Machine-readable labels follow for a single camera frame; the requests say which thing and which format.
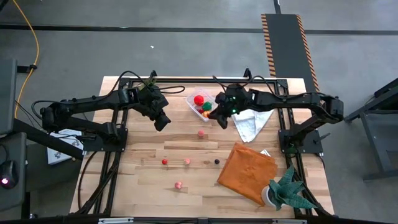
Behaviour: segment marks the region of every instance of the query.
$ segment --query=hazard stripe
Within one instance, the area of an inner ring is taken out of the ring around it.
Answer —
[[[308,48],[307,38],[305,37],[303,23],[302,23],[301,17],[299,15],[297,15],[297,24],[298,24],[298,28],[300,29],[301,36],[302,36],[302,39],[303,39],[305,53],[307,54],[307,60],[308,60],[308,65],[310,66],[312,81],[313,81],[313,84],[315,86],[315,90],[317,92],[319,92],[319,85],[318,85],[317,75],[315,74],[315,70],[313,68],[310,49]]]
[[[267,60],[268,60],[268,67],[269,67],[269,74],[272,77],[276,77],[275,72],[275,64],[274,64],[274,56],[272,54],[272,47],[271,47],[271,39],[269,38],[269,30],[267,24],[267,17],[265,14],[261,15],[261,22],[262,22],[262,31],[264,32],[264,40],[266,42],[266,52],[267,52]]]

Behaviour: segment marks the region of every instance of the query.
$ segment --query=green ball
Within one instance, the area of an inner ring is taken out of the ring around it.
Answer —
[[[210,102],[206,102],[206,103],[204,103],[204,104],[201,106],[201,108],[202,108],[204,111],[209,111],[209,110],[211,110],[211,103],[210,103]]]

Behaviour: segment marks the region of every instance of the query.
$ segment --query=yellow cable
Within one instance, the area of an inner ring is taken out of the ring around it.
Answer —
[[[30,27],[30,30],[31,30],[32,33],[33,33],[33,36],[35,37],[36,49],[37,49],[37,51],[36,51],[36,59],[35,59],[35,62],[34,62],[33,64],[34,64],[34,65],[37,65],[37,60],[39,59],[40,47],[39,47],[39,41],[37,40],[37,37],[36,37],[36,33],[35,33],[35,31],[33,30],[32,26],[30,25],[29,20],[26,18],[24,12],[23,12],[22,9],[19,7],[19,5],[18,5],[18,3],[16,2],[16,0],[12,0],[12,1],[14,2],[15,6],[17,6],[19,12],[20,12],[20,13],[22,14],[22,16],[24,17],[24,19],[25,19],[27,25]],[[29,74],[28,74],[28,76],[26,77],[26,79],[25,79],[25,81],[24,81],[24,84],[22,85],[22,88],[21,88],[21,90],[20,90],[20,92],[19,92],[18,99],[17,99],[17,102],[18,102],[18,103],[19,103],[19,101],[21,100],[21,96],[22,96],[22,93],[24,92],[25,85],[26,85],[27,81],[29,80],[30,76],[33,74],[33,71],[34,71],[34,69],[31,68],[31,69],[30,69],[30,72],[29,72]],[[18,107],[18,104],[17,104],[17,106],[16,106],[16,108],[15,108],[15,113],[14,113],[14,117],[15,117],[15,118],[17,118],[17,116],[18,116],[18,108],[19,108],[19,107]]]

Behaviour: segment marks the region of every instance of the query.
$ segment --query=white pot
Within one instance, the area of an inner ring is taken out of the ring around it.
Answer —
[[[262,201],[268,205],[268,206],[272,206],[276,208],[276,205],[274,203],[271,202],[271,200],[268,197],[268,192],[269,192],[269,186],[267,185],[266,187],[264,187],[261,191],[261,198]]]

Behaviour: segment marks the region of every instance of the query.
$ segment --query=wooden table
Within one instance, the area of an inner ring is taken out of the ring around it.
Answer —
[[[104,77],[100,95],[107,94],[117,77]],[[290,94],[305,92],[301,78],[287,79]],[[158,86],[176,85],[162,83]],[[162,132],[155,130],[154,122],[131,110],[127,120],[129,136],[126,151],[122,154],[116,184],[112,216],[130,217],[229,217],[229,218],[293,218],[291,207],[275,211],[272,207],[260,207],[253,201],[217,184],[217,178],[235,142],[242,142],[231,119],[228,128],[222,129],[215,120],[203,122],[186,104],[185,97],[195,87],[206,88],[213,96],[221,91],[216,83],[178,83],[186,86],[183,93],[165,95],[169,105],[164,108],[172,120]],[[250,84],[249,88],[267,91],[265,84]],[[111,121],[112,111],[96,111],[94,121]],[[294,109],[296,123],[311,116],[309,110]],[[205,131],[198,138],[199,129]],[[267,149],[278,165],[277,177],[286,171],[284,155],[279,149],[277,131],[279,119],[275,110],[266,126],[253,142],[246,145],[255,151]],[[100,179],[104,153],[97,153],[83,177],[81,199],[84,203],[92,194]],[[333,213],[328,183],[321,160],[312,154],[302,154],[307,184],[317,200]],[[189,166],[184,159],[191,159]],[[161,160],[168,159],[167,166]],[[181,181],[177,190],[174,183]],[[76,211],[77,194],[73,198],[71,212]]]

